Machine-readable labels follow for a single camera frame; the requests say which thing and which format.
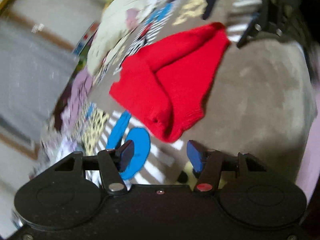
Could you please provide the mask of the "wooden window frame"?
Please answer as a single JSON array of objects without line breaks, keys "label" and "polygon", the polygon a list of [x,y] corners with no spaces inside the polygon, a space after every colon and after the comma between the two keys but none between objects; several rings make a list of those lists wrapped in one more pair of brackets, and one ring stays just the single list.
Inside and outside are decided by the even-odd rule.
[{"label": "wooden window frame", "polygon": [[[22,13],[14,11],[12,7],[15,2],[16,0],[1,0],[1,18],[11,20],[32,31],[32,29],[39,24]],[[58,46],[59,48],[62,48],[68,52],[73,51],[74,46],[70,42],[59,37],[47,27],[43,27],[42,30],[35,30],[33,33],[36,36],[44,38],[45,40]],[[15,137],[11,132],[6,131],[3,127],[1,128],[1,143],[30,159],[36,160],[38,157],[38,152],[40,149],[39,144],[32,142],[30,146],[27,146],[26,144],[19,142],[17,137]]]}]

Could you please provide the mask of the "colourful picture board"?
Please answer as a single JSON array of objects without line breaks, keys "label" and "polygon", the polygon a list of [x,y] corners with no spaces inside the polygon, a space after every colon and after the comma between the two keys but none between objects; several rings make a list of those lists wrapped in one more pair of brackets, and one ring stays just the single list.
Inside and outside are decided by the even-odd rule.
[{"label": "colourful picture board", "polygon": [[72,54],[79,60],[78,65],[76,67],[77,70],[81,70],[86,65],[87,54],[91,47],[92,41],[95,37],[97,29],[99,27],[99,22],[94,21],[91,26],[86,30],[82,38],[80,38],[79,42],[75,46],[72,51]]}]

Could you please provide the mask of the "red knit sweater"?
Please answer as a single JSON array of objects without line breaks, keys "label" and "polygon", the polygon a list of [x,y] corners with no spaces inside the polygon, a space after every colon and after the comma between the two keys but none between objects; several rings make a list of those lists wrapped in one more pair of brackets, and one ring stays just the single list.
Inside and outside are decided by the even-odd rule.
[{"label": "red knit sweater", "polygon": [[229,46],[220,22],[167,36],[128,56],[110,96],[163,142],[204,117],[204,101]]}]

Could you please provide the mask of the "lilac crumpled bedsheet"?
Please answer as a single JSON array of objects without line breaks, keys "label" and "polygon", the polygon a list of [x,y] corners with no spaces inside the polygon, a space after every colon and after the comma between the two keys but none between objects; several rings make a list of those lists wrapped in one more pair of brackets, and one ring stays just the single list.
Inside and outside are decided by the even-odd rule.
[{"label": "lilac crumpled bedsheet", "polygon": [[67,106],[61,113],[62,131],[69,131],[73,128],[81,107],[92,88],[92,83],[93,76],[89,73],[87,66],[85,66],[76,75],[71,87],[71,96],[68,99]]}]

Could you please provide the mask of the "brown Mickey Mouse blanket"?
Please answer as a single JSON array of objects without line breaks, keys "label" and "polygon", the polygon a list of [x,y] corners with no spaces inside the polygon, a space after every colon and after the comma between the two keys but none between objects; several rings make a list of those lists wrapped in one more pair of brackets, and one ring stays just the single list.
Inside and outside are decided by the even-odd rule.
[{"label": "brown Mickey Mouse blanket", "polygon": [[[189,140],[230,154],[249,152],[280,174],[295,180],[313,118],[314,96],[301,47],[273,38],[252,41],[236,48],[248,27],[251,13],[262,0],[218,0],[211,21],[226,24],[228,47],[205,104],[205,115],[172,143],[150,136],[150,151],[135,184],[171,184],[183,169]],[[86,89],[87,74],[79,76],[79,93],[72,126],[44,138],[35,173],[39,174],[73,151],[95,155],[111,140],[111,132],[124,108],[110,96],[112,83],[120,77],[121,63],[142,45],[150,45],[180,31],[204,24],[205,0],[161,3],[132,32],[104,54]]]}]

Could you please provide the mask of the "grey starry curtain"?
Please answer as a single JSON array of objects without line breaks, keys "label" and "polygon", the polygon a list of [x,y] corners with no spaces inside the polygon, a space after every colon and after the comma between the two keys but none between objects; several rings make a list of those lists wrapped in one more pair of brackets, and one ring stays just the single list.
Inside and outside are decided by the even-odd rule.
[{"label": "grey starry curtain", "polygon": [[38,141],[76,64],[73,54],[1,20],[1,126]]}]

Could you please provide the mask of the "cream quilted duvet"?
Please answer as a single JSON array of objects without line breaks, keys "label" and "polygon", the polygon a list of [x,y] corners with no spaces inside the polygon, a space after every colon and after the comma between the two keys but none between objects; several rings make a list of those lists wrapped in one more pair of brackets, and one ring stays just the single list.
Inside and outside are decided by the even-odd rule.
[{"label": "cream quilted duvet", "polygon": [[87,54],[86,67],[93,76],[104,57],[153,11],[158,0],[114,0],[102,13]]}]

